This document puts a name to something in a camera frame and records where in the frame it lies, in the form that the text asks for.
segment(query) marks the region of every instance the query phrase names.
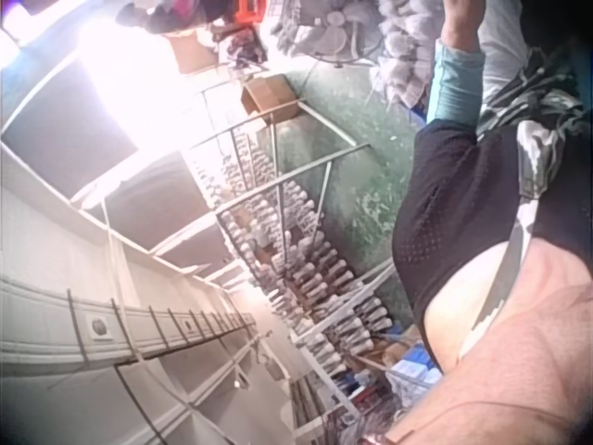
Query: black mesh shirt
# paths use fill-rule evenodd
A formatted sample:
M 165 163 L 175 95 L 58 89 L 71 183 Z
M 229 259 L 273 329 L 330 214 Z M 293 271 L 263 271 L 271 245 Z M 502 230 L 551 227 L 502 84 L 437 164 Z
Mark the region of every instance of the black mesh shirt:
M 433 121 L 416 136 L 393 258 L 429 351 L 423 317 L 430 301 L 464 264 L 509 240 L 519 206 L 516 134 L 516 126 L 502 127 L 478 144 L 473 129 Z M 591 178 L 590 137 L 569 139 L 534 226 L 534 237 L 573 252 L 589 271 Z

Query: red object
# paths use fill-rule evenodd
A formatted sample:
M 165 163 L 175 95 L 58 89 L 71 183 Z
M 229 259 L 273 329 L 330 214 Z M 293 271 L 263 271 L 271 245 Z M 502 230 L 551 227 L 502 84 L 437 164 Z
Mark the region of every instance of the red object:
M 234 11 L 234 22 L 261 23 L 266 15 L 266 6 L 266 0 L 238 0 L 237 9 Z

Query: green floor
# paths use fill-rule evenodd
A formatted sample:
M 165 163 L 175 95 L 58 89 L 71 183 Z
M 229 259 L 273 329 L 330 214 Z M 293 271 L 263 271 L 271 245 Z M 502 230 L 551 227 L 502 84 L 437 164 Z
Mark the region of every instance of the green floor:
M 396 109 L 387 112 L 379 95 L 369 97 L 368 69 L 337 69 L 319 63 L 310 71 L 310 64 L 303 65 L 286 73 L 295 91 L 358 142 L 372 145 L 334 166 L 322 229 L 356 272 L 364 273 L 391 256 L 391 233 L 406 192 L 418 128 L 405 113 Z M 262 132 L 260 137 L 269 147 L 268 135 Z M 280 168 L 289 172 L 348 145 L 313 118 L 302 115 L 278 125 L 278 147 Z M 315 200 L 319 199 L 323 170 L 298 180 Z M 396 278 L 385 283 L 378 295 L 395 319 L 404 326 L 411 323 L 410 307 Z

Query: person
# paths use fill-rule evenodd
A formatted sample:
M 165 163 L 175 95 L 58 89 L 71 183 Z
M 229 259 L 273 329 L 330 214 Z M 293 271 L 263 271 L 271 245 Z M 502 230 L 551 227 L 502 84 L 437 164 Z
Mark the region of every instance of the person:
M 514 27 L 534 29 L 534 4 Z M 393 234 L 444 377 L 396 423 L 374 426 L 381 437 L 357 443 L 569 443 L 593 394 L 591 110 L 573 60 L 584 42 L 542 30 L 545 48 L 528 47 L 505 78 L 521 53 L 505 58 L 512 36 L 482 40 L 486 1 L 444 5 L 428 122 Z M 499 51 L 497 66 L 486 50 Z
M 120 10 L 116 22 L 144 28 L 153 34 L 178 33 L 200 26 L 211 26 L 213 33 L 222 32 L 227 29 L 219 30 L 211 23 L 228 15 L 232 7 L 231 0 L 164 0 L 149 14 L 130 3 Z

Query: hand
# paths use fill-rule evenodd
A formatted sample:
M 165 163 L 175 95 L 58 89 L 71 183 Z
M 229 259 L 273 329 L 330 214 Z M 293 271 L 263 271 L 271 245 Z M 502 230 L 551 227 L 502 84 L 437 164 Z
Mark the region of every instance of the hand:
M 443 45 L 469 53 L 479 51 L 478 29 L 484 21 L 486 0 L 444 0 L 444 5 Z
M 478 32 L 486 13 L 486 0 L 444 0 L 445 22 L 465 32 Z

